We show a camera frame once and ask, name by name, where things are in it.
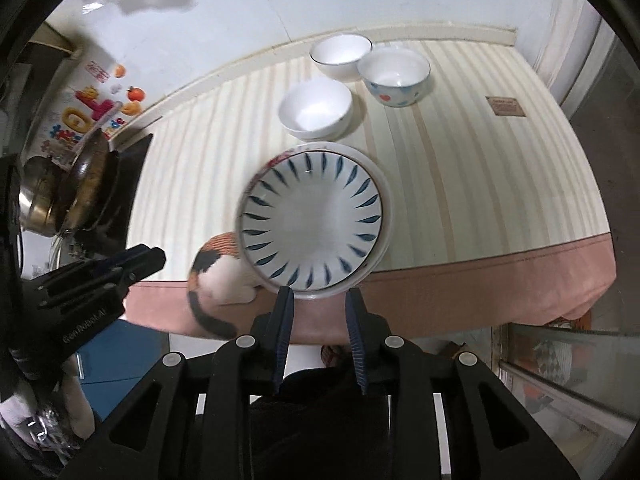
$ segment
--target stove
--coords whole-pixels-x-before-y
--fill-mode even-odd
[[[102,203],[98,199],[93,225],[76,231],[69,240],[72,259],[110,257],[125,250],[133,201],[151,140],[152,135],[143,137],[114,157],[117,169],[112,168],[111,174],[108,171],[104,179],[115,178],[115,184],[109,186]]]

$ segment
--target dark clothing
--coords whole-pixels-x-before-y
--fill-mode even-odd
[[[256,480],[390,477],[386,397],[365,397],[353,362],[302,370],[250,409]]]

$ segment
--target screw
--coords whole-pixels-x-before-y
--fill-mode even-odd
[[[390,335],[385,339],[385,345],[389,348],[400,348],[404,344],[404,339],[399,335]]]
[[[255,345],[255,338],[252,335],[241,335],[238,339],[236,339],[236,344],[240,348],[251,348]]]
[[[473,366],[478,362],[476,354],[472,354],[471,352],[462,352],[462,354],[458,356],[458,359],[465,366]]]
[[[171,352],[162,358],[162,364],[168,367],[180,364],[180,361],[182,361],[182,356],[176,352]]]

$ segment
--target wall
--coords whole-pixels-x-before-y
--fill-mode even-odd
[[[253,52],[353,26],[452,21],[516,27],[516,47],[533,64],[552,28],[555,0],[65,0],[49,23],[169,94]]]
[[[33,267],[39,267],[42,272],[49,269],[49,251],[51,238],[40,236],[29,231],[22,232],[23,255],[22,277],[30,280],[33,277]]]
[[[586,0],[556,0],[548,41],[542,47],[533,68],[562,103],[590,54],[598,26],[598,11]]]

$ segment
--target striped tablecloth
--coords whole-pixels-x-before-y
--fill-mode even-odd
[[[563,244],[609,232],[602,199],[561,109],[513,48],[404,41],[431,61],[431,92],[388,108],[362,82],[339,142],[375,161],[394,194],[395,228],[376,270],[409,269]],[[321,75],[308,57],[225,82],[148,127],[154,134],[127,244],[162,247],[152,280],[186,279],[198,248],[234,228],[255,171],[300,143],[276,110],[295,83]],[[498,117],[488,96],[526,117]]]

